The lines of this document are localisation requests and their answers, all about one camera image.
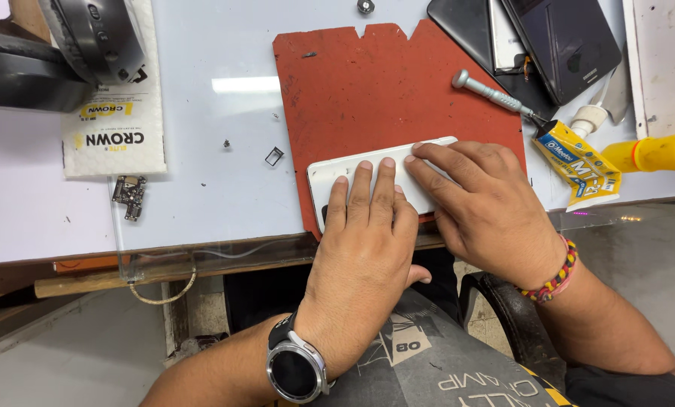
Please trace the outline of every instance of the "screwdriver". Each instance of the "screwdriver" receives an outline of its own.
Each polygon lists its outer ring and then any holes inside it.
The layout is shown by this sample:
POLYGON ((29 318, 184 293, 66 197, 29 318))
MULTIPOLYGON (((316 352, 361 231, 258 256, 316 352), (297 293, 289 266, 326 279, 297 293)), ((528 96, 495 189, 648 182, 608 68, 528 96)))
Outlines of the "screwdriver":
POLYGON ((455 74, 452 80, 453 88, 462 88, 463 86, 471 89, 473 92, 487 98, 493 103, 501 106, 505 109, 510 110, 511 112, 519 112, 523 115, 526 115, 532 119, 540 119, 543 122, 548 122, 548 120, 540 117, 533 110, 529 109, 516 98, 512 98, 505 93, 491 89, 485 86, 483 83, 478 82, 475 79, 472 79, 468 76, 467 69, 461 69, 458 73, 455 74))

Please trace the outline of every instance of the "braided bracelet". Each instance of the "braided bracelet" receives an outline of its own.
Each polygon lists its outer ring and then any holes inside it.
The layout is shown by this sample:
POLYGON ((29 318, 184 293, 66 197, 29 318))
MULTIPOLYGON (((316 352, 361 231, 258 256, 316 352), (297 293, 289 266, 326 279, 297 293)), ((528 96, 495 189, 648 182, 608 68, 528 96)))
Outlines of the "braided bracelet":
POLYGON ((529 291, 516 287, 516 290, 520 292, 521 295, 529 297, 531 300, 541 304, 554 299, 556 295, 568 286, 568 283, 571 280, 573 266, 576 264, 578 252, 576 250, 576 245, 571 240, 568 240, 563 236, 561 236, 561 239, 563 239, 568 253, 566 254, 566 262, 559 270, 559 274, 551 279, 550 282, 544 284, 539 290, 529 291))

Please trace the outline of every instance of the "yellow bottle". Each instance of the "yellow bottle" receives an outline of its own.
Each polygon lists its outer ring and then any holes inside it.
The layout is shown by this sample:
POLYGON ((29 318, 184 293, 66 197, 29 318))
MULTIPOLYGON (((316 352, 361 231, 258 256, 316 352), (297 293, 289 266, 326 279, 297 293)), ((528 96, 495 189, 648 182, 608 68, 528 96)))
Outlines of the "yellow bottle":
POLYGON ((621 172, 675 171, 675 135, 609 144, 602 155, 621 172))

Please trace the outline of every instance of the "white work table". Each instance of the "white work table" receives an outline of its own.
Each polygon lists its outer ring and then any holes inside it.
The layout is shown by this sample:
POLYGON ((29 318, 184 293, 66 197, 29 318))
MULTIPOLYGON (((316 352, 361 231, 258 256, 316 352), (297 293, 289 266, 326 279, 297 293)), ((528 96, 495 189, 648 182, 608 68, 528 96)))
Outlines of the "white work table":
MULTIPOLYGON (((600 2, 622 44, 621 1, 600 2)), ((123 219, 124 206, 114 222, 103 177, 63 178, 58 115, 0 109, 0 262, 115 251, 115 230, 127 250, 303 232, 279 89, 216 93, 212 81, 276 77, 271 44, 281 32, 355 26, 362 35, 366 24, 397 23, 412 35, 428 3, 376 0, 376 11, 362 16, 352 0, 152 0, 169 172, 148 176, 137 223, 123 219), (264 158, 274 146, 285 156, 270 167, 264 158)), ((556 118, 569 122, 602 83, 556 118)), ((547 210, 565 208, 568 185, 530 142, 527 123, 524 129, 534 190, 547 210)), ((632 139, 630 110, 587 141, 601 151, 632 139)), ((675 172, 626 174, 620 195, 624 202, 673 197, 675 172)))

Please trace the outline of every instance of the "black headphones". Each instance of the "black headphones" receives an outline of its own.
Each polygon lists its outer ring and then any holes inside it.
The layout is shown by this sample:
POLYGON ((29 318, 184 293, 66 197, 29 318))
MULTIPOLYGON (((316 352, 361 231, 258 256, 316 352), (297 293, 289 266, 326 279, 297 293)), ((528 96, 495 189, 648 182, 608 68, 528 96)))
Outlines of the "black headphones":
POLYGON ((0 34, 0 106, 71 112, 99 85, 140 82, 132 0, 38 0, 59 49, 0 34))

